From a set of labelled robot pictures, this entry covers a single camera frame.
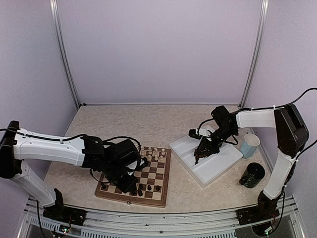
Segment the white plastic tray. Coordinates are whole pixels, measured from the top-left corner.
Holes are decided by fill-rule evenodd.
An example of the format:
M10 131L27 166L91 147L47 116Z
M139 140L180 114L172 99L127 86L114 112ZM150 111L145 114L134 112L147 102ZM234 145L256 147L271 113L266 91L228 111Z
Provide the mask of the white plastic tray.
M219 153L201 158L195 164L194 151L199 143L199 140L186 135L169 146L176 159L202 188L233 167L243 156L233 145L225 143Z

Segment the wooden chess board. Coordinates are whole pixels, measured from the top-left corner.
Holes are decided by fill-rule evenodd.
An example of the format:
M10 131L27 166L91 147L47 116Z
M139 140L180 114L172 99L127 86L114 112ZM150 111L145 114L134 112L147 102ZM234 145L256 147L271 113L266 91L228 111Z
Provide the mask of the wooden chess board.
M148 165L141 171L134 173L138 180L136 183L137 190L135 192L123 193L113 183L106 183L107 189L102 190L101 184L99 183L95 190L95 196L129 204L164 208L167 200L171 149L145 147L142 152L148 159ZM141 189L143 196L138 195L140 183L144 186L144 188ZM151 185L151 191L147 189L148 185ZM157 185L160 186L160 191L155 190Z

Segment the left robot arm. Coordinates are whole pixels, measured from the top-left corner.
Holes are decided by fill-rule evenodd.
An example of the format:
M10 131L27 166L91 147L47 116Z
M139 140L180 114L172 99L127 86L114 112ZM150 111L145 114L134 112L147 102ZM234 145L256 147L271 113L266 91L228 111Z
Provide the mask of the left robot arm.
M136 171L148 165L138 140L123 136L122 141L102 140L79 134L60 137L25 130L11 121L0 141L0 176L19 184L35 197L46 211L63 221L69 216L61 192L47 186L28 166L27 160L62 162L102 172L109 183L123 193L136 190Z

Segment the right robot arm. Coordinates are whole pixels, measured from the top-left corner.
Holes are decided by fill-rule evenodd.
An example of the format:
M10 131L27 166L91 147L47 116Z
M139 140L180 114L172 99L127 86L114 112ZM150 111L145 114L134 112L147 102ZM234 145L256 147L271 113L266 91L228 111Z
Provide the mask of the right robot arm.
M194 152L195 162L220 152L227 139L239 134L238 130L249 127L274 128L277 136L278 156L269 182L260 192L253 215L264 220L277 209L277 201L290 181L298 160L305 150L309 131L297 107L288 104L260 109L242 108L229 112L225 106L218 106L211 112L211 119L218 128L214 132L201 132L198 127L188 135L200 140Z

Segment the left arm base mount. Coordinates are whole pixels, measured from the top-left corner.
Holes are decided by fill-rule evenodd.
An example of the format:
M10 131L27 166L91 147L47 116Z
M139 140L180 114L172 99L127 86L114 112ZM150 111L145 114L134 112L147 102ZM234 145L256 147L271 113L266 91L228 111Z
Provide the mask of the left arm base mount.
M43 216L52 220L83 226L87 212L83 209L72 207L48 207L44 208Z

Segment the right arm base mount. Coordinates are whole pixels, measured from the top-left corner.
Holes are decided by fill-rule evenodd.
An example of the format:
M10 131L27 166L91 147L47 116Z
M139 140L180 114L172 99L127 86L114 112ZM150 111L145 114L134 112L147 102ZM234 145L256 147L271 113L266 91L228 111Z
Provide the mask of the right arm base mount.
M272 210L260 210L257 206L242 208L236 211L239 225L246 225L251 223L260 222L263 220L271 219L274 216L280 215L277 208Z

